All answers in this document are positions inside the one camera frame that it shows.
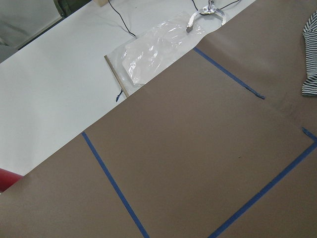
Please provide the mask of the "striped polo shirt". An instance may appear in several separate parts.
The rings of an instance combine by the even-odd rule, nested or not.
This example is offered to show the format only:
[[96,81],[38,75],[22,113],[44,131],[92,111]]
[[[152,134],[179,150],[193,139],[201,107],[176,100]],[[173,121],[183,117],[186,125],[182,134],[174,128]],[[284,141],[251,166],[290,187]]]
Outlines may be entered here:
[[317,12],[308,19],[303,29],[307,78],[302,86],[303,96],[317,95]]

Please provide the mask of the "clear plastic bag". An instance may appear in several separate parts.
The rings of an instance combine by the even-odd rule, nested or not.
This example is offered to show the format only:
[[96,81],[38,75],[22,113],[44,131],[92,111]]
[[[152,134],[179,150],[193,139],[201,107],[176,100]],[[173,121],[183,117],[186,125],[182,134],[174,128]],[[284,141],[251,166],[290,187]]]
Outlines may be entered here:
[[129,97],[193,49],[206,35],[198,23],[186,31],[190,16],[182,12],[105,55],[122,94]]

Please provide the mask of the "brown paper table cover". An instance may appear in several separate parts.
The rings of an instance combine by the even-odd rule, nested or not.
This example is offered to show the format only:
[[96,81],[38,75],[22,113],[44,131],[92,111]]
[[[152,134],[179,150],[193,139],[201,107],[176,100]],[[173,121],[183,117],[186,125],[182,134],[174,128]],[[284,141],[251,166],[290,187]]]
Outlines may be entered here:
[[314,0],[258,0],[0,197],[3,238],[314,238]]

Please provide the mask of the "metal reacher grabber tool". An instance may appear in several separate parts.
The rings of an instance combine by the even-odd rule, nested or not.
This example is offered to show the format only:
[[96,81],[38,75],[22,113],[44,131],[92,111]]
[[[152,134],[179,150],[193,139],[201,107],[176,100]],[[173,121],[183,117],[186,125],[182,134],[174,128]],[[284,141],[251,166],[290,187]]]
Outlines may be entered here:
[[192,31],[195,17],[198,16],[199,14],[202,14],[202,15],[213,15],[213,14],[216,14],[217,16],[219,16],[221,18],[221,20],[222,20],[221,21],[221,25],[222,26],[226,23],[226,15],[225,15],[225,13],[221,9],[215,7],[214,1],[209,0],[208,1],[208,5],[206,5],[203,8],[197,10],[196,12],[194,12],[191,15],[191,17],[189,18],[187,27],[186,27],[186,32],[187,33]]

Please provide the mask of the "red cylinder object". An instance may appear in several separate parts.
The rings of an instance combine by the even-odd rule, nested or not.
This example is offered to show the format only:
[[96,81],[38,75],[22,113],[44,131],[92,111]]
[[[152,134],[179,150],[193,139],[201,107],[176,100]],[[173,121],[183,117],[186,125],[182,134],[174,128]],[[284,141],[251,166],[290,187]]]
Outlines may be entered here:
[[4,192],[21,178],[23,178],[22,175],[0,169],[0,192]]

